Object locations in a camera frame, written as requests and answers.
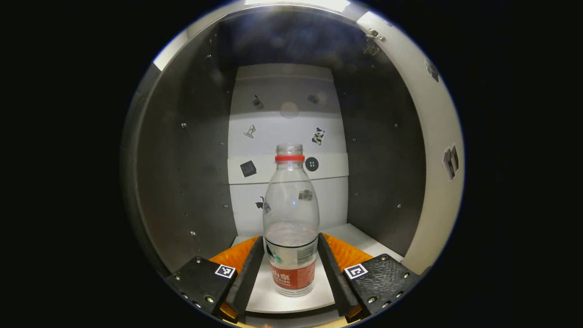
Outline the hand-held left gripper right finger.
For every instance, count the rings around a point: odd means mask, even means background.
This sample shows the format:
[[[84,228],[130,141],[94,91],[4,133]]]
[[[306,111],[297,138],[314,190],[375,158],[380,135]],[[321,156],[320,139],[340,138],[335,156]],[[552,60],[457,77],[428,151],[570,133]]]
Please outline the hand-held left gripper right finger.
[[[348,324],[386,311],[421,280],[387,253],[371,257],[326,233],[318,254],[339,316]]]

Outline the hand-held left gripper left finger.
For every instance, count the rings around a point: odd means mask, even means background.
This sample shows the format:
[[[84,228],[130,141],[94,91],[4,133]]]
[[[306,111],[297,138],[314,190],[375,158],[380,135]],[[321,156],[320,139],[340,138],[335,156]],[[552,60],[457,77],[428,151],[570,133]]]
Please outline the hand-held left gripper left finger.
[[[195,256],[166,282],[199,311],[237,324],[245,317],[264,254],[264,239],[255,236],[212,259]]]

